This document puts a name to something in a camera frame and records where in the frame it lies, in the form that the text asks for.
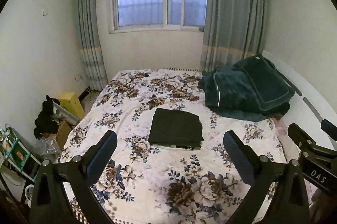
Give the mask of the black clothes pile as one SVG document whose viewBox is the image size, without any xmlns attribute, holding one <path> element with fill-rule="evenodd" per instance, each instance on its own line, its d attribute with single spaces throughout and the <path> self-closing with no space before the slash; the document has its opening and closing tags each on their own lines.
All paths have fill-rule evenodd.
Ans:
<svg viewBox="0 0 337 224">
<path fill-rule="evenodd" d="M 58 99 L 46 95 L 46 100 L 42 103 L 42 110 L 34 121 L 34 136 L 41 139 L 45 134 L 57 134 L 59 124 L 54 119 L 54 103 L 60 105 Z"/>
</svg>

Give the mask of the teal striped curtain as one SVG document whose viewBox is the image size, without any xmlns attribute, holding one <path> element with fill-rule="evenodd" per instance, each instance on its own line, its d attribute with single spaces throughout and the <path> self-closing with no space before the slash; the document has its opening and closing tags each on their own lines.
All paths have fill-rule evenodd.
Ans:
<svg viewBox="0 0 337 224">
<path fill-rule="evenodd" d="M 80 56 L 88 86 L 91 90 L 102 91 L 108 80 L 99 40 L 96 0 L 74 0 L 74 5 Z"/>
<path fill-rule="evenodd" d="M 233 65 L 263 51 L 267 0 L 207 0 L 201 69 Z"/>
</svg>

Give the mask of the black garment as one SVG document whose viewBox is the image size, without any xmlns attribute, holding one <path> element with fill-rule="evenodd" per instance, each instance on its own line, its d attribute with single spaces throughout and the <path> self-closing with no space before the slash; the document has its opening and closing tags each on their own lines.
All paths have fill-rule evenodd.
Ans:
<svg viewBox="0 0 337 224">
<path fill-rule="evenodd" d="M 201 148 L 202 130 L 197 115 L 186 111 L 157 108 L 152 117 L 148 142 L 165 147 Z"/>
</svg>

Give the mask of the white bed headboard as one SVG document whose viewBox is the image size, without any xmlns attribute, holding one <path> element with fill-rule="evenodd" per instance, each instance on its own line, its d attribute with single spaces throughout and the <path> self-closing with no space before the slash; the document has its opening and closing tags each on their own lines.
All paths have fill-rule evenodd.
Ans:
<svg viewBox="0 0 337 224">
<path fill-rule="evenodd" d="M 290 110 L 283 117 L 285 124 L 299 125 L 317 145 L 336 150 L 336 141 L 320 127 L 323 119 L 336 124 L 336 112 L 329 103 L 304 77 L 279 57 L 266 50 L 263 51 L 263 57 L 275 65 L 283 80 L 295 90 L 295 95 L 290 100 Z"/>
</svg>

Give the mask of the right teal striped curtain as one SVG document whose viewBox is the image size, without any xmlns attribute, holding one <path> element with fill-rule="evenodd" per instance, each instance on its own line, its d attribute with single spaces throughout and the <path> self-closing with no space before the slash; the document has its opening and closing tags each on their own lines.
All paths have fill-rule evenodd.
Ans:
<svg viewBox="0 0 337 224">
<path fill-rule="evenodd" d="M 267 0 L 207 0 L 201 69 L 233 65 L 263 51 Z"/>
</svg>

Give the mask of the floral white bed blanket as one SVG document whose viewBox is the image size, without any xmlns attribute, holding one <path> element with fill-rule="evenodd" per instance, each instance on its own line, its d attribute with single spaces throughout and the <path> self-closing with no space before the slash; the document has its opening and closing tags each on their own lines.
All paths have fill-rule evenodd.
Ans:
<svg viewBox="0 0 337 224">
<path fill-rule="evenodd" d="M 200 78 L 199 72 L 183 70 L 120 71 L 69 134 L 58 162 L 83 155 L 108 130 L 117 134 L 116 150 L 91 187 L 115 223 L 227 222 L 250 188 L 223 146 L 229 130 L 256 154 L 286 162 L 271 119 L 243 121 L 210 111 L 198 88 Z M 201 147 L 150 144 L 152 117 L 158 108 L 197 115 Z"/>
</svg>

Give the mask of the dark green pillow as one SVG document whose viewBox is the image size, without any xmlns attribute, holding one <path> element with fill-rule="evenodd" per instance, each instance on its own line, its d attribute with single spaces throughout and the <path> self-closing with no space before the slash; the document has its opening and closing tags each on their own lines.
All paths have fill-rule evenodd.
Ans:
<svg viewBox="0 0 337 224">
<path fill-rule="evenodd" d="M 260 111 L 268 115 L 285 115 L 288 112 L 295 91 L 279 76 L 271 61 L 258 54 L 242 59 L 233 68 L 247 77 Z"/>
</svg>

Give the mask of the dark green quilt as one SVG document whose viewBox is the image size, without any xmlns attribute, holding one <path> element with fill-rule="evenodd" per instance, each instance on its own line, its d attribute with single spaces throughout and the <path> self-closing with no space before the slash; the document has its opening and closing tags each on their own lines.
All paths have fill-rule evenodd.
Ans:
<svg viewBox="0 0 337 224">
<path fill-rule="evenodd" d="M 203 71 L 198 88 L 205 93 L 205 106 L 225 118 L 258 122 L 282 117 L 290 109 L 289 100 L 286 100 L 269 110 L 262 110 L 245 73 L 231 67 Z"/>
</svg>

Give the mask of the clear plastic bag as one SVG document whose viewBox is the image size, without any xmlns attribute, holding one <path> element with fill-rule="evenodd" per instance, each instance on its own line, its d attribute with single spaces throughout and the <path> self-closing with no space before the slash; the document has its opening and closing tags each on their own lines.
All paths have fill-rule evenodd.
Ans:
<svg viewBox="0 0 337 224">
<path fill-rule="evenodd" d="M 56 141 L 56 136 L 37 140 L 33 146 L 33 153 L 41 157 L 60 154 L 61 149 Z"/>
</svg>

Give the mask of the left teal striped curtain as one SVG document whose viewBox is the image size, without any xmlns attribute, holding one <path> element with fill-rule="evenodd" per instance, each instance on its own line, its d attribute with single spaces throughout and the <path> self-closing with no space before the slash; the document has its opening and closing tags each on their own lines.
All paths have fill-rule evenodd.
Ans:
<svg viewBox="0 0 337 224">
<path fill-rule="evenodd" d="M 88 86 L 91 90 L 102 91 L 108 80 L 99 40 L 96 0 L 74 0 L 74 5 L 80 56 Z"/>
</svg>

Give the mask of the yellow cardboard box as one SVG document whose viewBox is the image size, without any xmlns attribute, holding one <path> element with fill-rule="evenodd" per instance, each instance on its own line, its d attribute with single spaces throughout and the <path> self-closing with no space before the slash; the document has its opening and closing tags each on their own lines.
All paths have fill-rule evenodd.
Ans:
<svg viewBox="0 0 337 224">
<path fill-rule="evenodd" d="M 84 118 L 85 113 L 82 104 L 75 92 L 64 92 L 60 94 L 58 100 L 60 105 L 79 119 Z"/>
</svg>

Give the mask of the teal storage rack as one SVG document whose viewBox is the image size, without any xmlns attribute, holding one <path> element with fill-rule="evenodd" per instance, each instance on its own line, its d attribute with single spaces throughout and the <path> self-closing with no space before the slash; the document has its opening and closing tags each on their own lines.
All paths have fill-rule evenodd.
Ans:
<svg viewBox="0 0 337 224">
<path fill-rule="evenodd" d="M 15 130 L 7 124 L 1 128 L 1 155 L 3 162 L 11 164 L 16 171 L 35 182 L 41 162 L 25 147 Z"/>
</svg>

